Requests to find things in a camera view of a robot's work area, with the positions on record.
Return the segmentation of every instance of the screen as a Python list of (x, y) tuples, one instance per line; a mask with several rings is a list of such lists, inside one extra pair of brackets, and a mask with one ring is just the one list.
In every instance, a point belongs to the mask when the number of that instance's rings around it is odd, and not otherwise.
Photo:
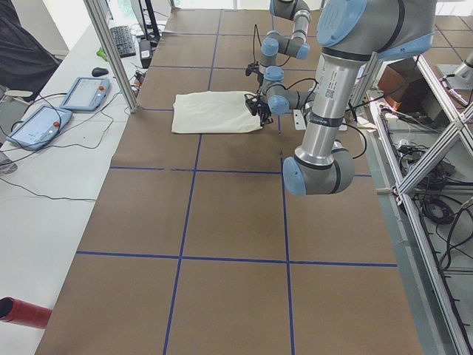
[(80, 79), (63, 106), (68, 107), (90, 107), (97, 95), (98, 87), (102, 80)]
[(26, 144), (33, 144), (41, 142), (43, 135), (51, 129), (55, 122), (59, 122), (65, 115), (65, 112), (56, 111), (51, 107), (43, 107), (34, 116), (31, 117), (25, 124), (11, 135), (11, 138)]

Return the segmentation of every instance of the table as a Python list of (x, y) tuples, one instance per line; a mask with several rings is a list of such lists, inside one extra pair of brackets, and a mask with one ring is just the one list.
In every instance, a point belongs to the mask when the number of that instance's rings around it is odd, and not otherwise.
[[(100, 47), (92, 25), (82, 35), (69, 55), (42, 90), (41, 95), (67, 92), (78, 76), (90, 76), (94, 67), (106, 67), (111, 89), (104, 104), (119, 92), (109, 64), (97, 57)], [(137, 56), (124, 58), (123, 65), (131, 78), (139, 64)], [(63, 96), (48, 98), (54, 106)], [(34, 104), (30, 114), (44, 101)], [(12, 175), (5, 180), (43, 195), (95, 199), (101, 189), (129, 114), (123, 97), (118, 94), (104, 110), (113, 117), (113, 123), (96, 149), (80, 146), (49, 148), (17, 163)], [(79, 143), (95, 146), (111, 122), (109, 117), (91, 113), (74, 114), (64, 131), (81, 124), (57, 137), (52, 144), (66, 146)], [(15, 147), (6, 143), (2, 150)], [(22, 149), (7, 152), (12, 160), (30, 154)], [(0, 261), (1, 297), (14, 297), (53, 308), (75, 250), (94, 206), (93, 202), (49, 200), (34, 197), (18, 187), (0, 181), (2, 204), (3, 255)], [(44, 331), (0, 322), (0, 343), (3, 354), (30, 355)]]

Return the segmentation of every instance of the metal pole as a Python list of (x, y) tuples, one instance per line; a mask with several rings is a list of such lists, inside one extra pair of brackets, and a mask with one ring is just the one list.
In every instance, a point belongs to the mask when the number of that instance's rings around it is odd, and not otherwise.
[(370, 61), (366, 64), (363, 70), (363, 75), (361, 76), (358, 85), (356, 85), (355, 92), (353, 93), (353, 98), (351, 100), (353, 106), (361, 104), (363, 97), (374, 81), (375, 75), (378, 74), (380, 67), (381, 62), (378, 60), (378, 54), (377, 52), (373, 52)]
[(105, 49), (106, 54), (109, 57), (109, 63), (112, 67), (112, 71), (118, 82), (118, 86), (123, 94), (123, 97), (128, 104), (128, 108), (131, 113), (136, 112), (137, 102), (135, 94), (132, 91), (128, 77), (126, 76), (125, 69), (121, 63), (120, 55), (118, 54), (117, 47), (112, 38), (112, 34), (109, 31), (109, 27), (105, 20), (105, 14), (99, 0), (84, 0), (87, 11), (89, 12), (90, 19), (94, 25), (95, 32), (97, 33), (98, 39), (100, 40), (102, 47)]

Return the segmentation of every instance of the white towel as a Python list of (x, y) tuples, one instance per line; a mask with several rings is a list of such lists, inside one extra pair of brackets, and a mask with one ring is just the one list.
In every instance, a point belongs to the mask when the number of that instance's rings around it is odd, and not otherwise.
[(172, 132), (246, 133), (261, 129), (259, 116), (252, 116), (246, 108), (245, 94), (251, 92), (207, 91), (176, 95)]

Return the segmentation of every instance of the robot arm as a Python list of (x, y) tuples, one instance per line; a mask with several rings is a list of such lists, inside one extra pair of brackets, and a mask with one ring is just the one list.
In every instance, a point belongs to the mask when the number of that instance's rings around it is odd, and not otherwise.
[(258, 75), (259, 89), (255, 96), (246, 96), (246, 105), (253, 115), (259, 115), (261, 125), (273, 122), (271, 113), (282, 115), (289, 109), (300, 109), (303, 104), (313, 101), (314, 93), (287, 90), (282, 83), (284, 72), (276, 67), (277, 55), (304, 60), (310, 47), (306, 43), (310, 23), (310, 11), (302, 0), (278, 0), (270, 5), (271, 14), (294, 22), (293, 34), (284, 37), (277, 31), (270, 31), (262, 43), (262, 55), (259, 62), (251, 63), (246, 75), (252, 72)]
[[(296, 7), (300, 1), (271, 0)], [(284, 162), (287, 189), (294, 195), (334, 194), (354, 176), (352, 155), (336, 140), (360, 67), (373, 52), (383, 60), (421, 54), (432, 46), (436, 0), (330, 0), (317, 39), (321, 64), (302, 145)]]

